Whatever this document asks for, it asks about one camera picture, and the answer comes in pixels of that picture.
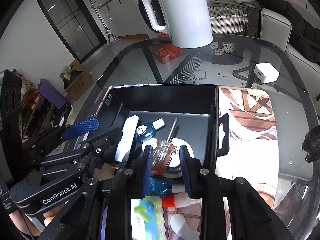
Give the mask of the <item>person's left hand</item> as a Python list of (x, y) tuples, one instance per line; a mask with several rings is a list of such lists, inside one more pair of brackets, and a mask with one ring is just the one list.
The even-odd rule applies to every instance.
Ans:
[[(52, 210), (49, 210), (43, 213), (44, 224), (48, 224), (54, 219), (56, 214), (63, 208), (64, 204), (61, 204)], [(16, 228), (28, 236), (38, 237), (41, 234), (41, 231), (33, 224), (33, 222), (28, 218), (24, 213), (20, 213), (19, 210), (14, 211), (9, 215), (11, 221), (16, 226)]]

